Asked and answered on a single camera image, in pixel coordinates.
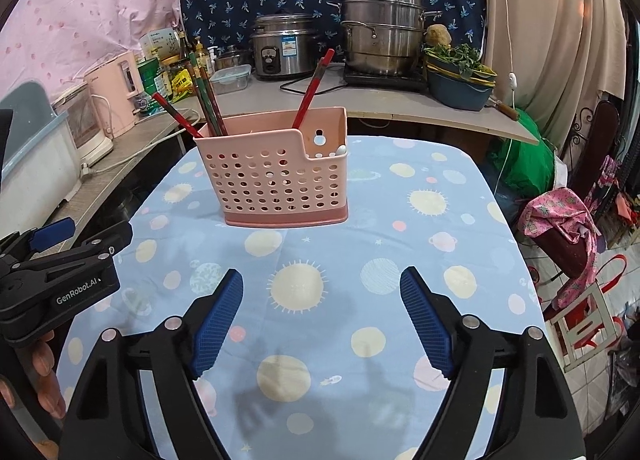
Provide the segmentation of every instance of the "finger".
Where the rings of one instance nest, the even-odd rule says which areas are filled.
[[[56,363],[51,348],[44,341],[36,342],[33,347],[31,359],[33,361],[33,367],[40,377],[48,376]]]
[[[45,342],[51,341],[54,335],[55,335],[54,332],[52,330],[49,330],[46,334],[44,334],[44,336],[40,338],[40,340]]]
[[[57,419],[62,419],[65,418],[66,415],[66,402],[64,397],[60,397],[60,400],[58,401],[58,405],[56,406],[56,411],[54,411],[53,413],[51,413],[51,415],[53,416],[53,418],[57,418]]]
[[[40,443],[34,443],[34,445],[47,460],[58,460],[58,446],[55,442],[43,440]]]
[[[38,400],[47,413],[55,414],[58,411],[58,402],[62,398],[60,385],[55,373],[41,377],[38,387]]]
[[[0,393],[2,393],[6,405],[13,410],[15,406],[14,394],[4,380],[0,380]]]

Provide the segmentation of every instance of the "power cord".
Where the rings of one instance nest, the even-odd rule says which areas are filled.
[[[198,119],[195,120],[195,123],[198,123],[201,119],[203,119],[203,117],[200,115],[199,112],[196,112],[193,108],[178,108],[177,109],[178,112],[182,113],[182,112],[194,112],[196,114],[198,114]],[[81,177],[89,177],[92,175],[100,175],[101,173],[105,173],[107,171],[111,171],[112,169],[122,166],[123,164],[128,163],[130,160],[135,159],[136,157],[138,157],[141,153],[145,153],[155,147],[157,147],[159,144],[164,143],[165,141],[168,141],[169,139],[172,139],[173,137],[180,135],[181,133],[183,133],[185,130],[184,128],[178,130],[177,132],[174,133],[170,133],[169,135],[167,135],[166,137],[163,137],[162,139],[156,141],[155,143],[151,143],[149,145],[146,145],[144,148],[142,148],[142,150],[136,151],[135,153],[132,153],[129,157],[126,157],[125,159],[118,161],[117,163],[114,164],[110,164],[110,166],[101,168],[101,169],[91,169],[89,166],[86,165],[86,163],[84,163],[82,165],[81,168]]]
[[[107,108],[109,109],[109,126],[107,127],[107,137],[113,141],[113,111],[111,111],[111,103],[109,103],[109,100],[103,95],[91,94],[91,97],[97,97],[98,99],[102,99],[107,103]]]
[[[506,10],[507,39],[509,41],[509,61],[510,61],[510,68],[511,68],[511,71],[509,73],[509,87],[511,88],[511,106],[513,108],[516,108],[516,88],[518,87],[518,80],[513,71],[513,46],[511,44],[511,28],[509,25],[509,1],[508,0],[504,0],[504,8]],[[498,174],[498,180],[495,182],[494,197],[498,192],[500,179],[502,178],[502,174],[504,173],[504,169],[507,165],[507,161],[509,160],[509,155],[511,154],[511,145],[513,145],[513,139],[509,139],[509,148],[507,148],[507,155],[505,156],[504,162],[502,163],[500,174]]]

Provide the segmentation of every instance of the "countertop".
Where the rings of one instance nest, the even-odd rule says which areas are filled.
[[[335,64],[327,69],[319,92],[327,90],[342,81],[344,65]],[[304,93],[310,78],[291,85],[290,88]],[[223,116],[265,112],[272,110],[296,110],[302,95],[283,92],[283,81],[259,81],[252,74],[249,86],[238,92],[217,96]],[[195,97],[179,103],[180,107],[190,106],[200,112]],[[395,90],[348,87],[314,97],[312,107],[344,106],[349,117],[368,119],[391,119],[439,125],[450,128],[488,133],[515,141],[538,144],[538,140],[524,126],[512,121],[494,108],[484,108],[479,112],[454,110],[444,106],[429,95]]]
[[[184,106],[182,104],[177,107],[181,110],[189,108],[188,105]],[[189,116],[189,119],[196,119],[195,114]],[[119,163],[137,151],[169,135],[177,126],[178,123],[174,121],[169,114],[165,113],[143,119],[128,132],[114,139],[111,153],[98,161],[98,163],[93,166],[93,169],[105,169],[113,164]],[[121,166],[105,171],[104,173],[87,177],[73,198],[69,202],[61,205],[48,220],[48,223],[52,223],[70,217],[76,223],[76,233],[72,238],[48,249],[42,253],[42,255],[59,253],[60,251],[71,249],[76,238],[89,223],[89,220],[95,215],[98,208],[104,203],[108,196],[113,193],[116,186],[124,180],[136,164],[145,157],[148,151],[149,150],[143,151],[140,155],[137,155]]]
[[[343,68],[343,65],[335,64],[327,69],[324,79],[322,79],[320,92],[344,84],[342,81]],[[309,78],[290,87],[304,92],[308,82]],[[282,83],[283,81],[259,81],[255,74],[252,74],[246,89],[217,96],[220,110],[222,110],[223,116],[271,110],[296,110],[300,105],[302,95],[283,92],[280,90]],[[202,110],[195,97],[184,99],[176,103],[175,106],[180,110],[191,108],[202,116]],[[349,117],[412,121],[487,133],[526,143],[538,143],[529,130],[493,108],[484,108],[479,112],[454,110],[428,95],[413,92],[348,87],[314,97],[312,107],[328,106],[344,106],[347,108]],[[177,123],[168,114],[157,114],[144,119],[129,132],[116,138],[113,151],[99,161],[94,168],[104,169],[118,163],[136,151],[160,140],[176,127]],[[71,249],[76,237],[88,224],[97,209],[136,164],[145,157],[146,153],[146,151],[141,153],[122,166],[88,177],[71,201],[60,206],[49,218],[49,222],[54,222],[71,217],[76,222],[76,234],[64,243],[52,247],[45,254]]]

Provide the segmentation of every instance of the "tablecloth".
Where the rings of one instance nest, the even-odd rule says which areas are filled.
[[[150,331],[237,269],[244,298],[216,364],[196,382],[232,460],[410,460],[448,381],[402,304],[410,265],[491,328],[544,328],[527,268],[489,187],[457,148],[348,139],[349,218],[289,230],[228,227],[196,149],[134,215],[120,290],[78,315],[58,367],[66,400],[100,332]],[[486,446],[494,372],[468,458]],[[162,456],[175,458],[150,375]]]

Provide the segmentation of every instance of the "perforated basket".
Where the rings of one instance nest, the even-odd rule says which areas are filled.
[[[300,130],[295,110],[225,118],[225,137],[205,125],[194,139],[229,225],[308,227],[347,220],[345,108],[312,108]]]

